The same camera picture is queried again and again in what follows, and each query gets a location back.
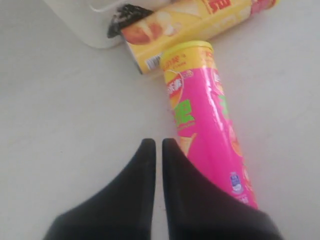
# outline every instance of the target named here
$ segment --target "yellow lid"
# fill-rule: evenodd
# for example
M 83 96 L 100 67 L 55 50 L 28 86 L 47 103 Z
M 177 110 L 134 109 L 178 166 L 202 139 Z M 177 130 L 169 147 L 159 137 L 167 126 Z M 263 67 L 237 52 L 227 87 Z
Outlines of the yellow lid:
M 280 0 L 271 0 L 270 6 L 267 9 L 273 8 L 275 5 L 277 5 L 280 2 Z
M 168 50 L 164 51 L 164 53 L 161 56 L 161 60 L 160 60 L 160 66 L 162 68 L 162 64 L 165 61 L 165 59 L 169 56 L 171 56 L 173 53 L 180 51 L 182 49 L 186 49 L 186 48 L 191 48 L 191 47 L 205 47 L 205 48 L 209 48 L 212 51 L 214 50 L 213 47 L 211 46 L 211 44 L 207 41 L 187 41 L 187 42 L 183 42 L 180 44 L 177 44 L 171 48 L 169 48 Z

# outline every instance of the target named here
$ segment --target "barcode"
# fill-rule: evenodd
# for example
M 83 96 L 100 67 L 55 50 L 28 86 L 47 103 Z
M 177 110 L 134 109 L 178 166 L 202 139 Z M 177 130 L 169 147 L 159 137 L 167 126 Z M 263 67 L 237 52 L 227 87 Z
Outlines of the barcode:
M 160 54 L 153 56 L 145 61 L 149 70 L 153 70 L 153 69 L 156 69 L 157 67 L 159 67 L 161 55 L 162 54 L 160 53 Z

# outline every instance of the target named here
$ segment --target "floor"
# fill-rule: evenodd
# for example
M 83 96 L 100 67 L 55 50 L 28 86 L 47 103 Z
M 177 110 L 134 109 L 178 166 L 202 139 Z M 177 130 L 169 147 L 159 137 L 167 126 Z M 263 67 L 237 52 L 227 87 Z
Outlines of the floor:
M 282 1 L 212 40 L 260 208 L 288 240 L 320 238 L 320 2 Z M 0 239 L 40 240 L 157 142 L 153 240 L 167 240 L 163 78 L 124 45 L 87 47 L 40 0 L 0 0 Z

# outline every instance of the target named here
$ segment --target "yellow packaging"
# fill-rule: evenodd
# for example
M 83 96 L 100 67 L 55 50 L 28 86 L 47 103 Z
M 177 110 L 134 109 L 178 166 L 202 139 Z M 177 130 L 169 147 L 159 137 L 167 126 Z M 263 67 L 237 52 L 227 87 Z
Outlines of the yellow packaging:
M 159 66 L 164 50 L 207 40 L 278 0 L 180 0 L 122 30 L 141 73 Z

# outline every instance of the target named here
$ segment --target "white appliance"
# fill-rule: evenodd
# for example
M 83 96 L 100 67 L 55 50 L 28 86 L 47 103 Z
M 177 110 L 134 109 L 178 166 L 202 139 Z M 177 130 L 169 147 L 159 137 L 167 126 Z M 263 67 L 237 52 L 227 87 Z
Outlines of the white appliance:
M 119 6 L 132 4 L 149 10 L 156 10 L 171 2 L 171 0 L 44 1 L 83 42 L 100 49 L 110 48 L 121 41 L 119 36 L 107 38 L 109 24 Z

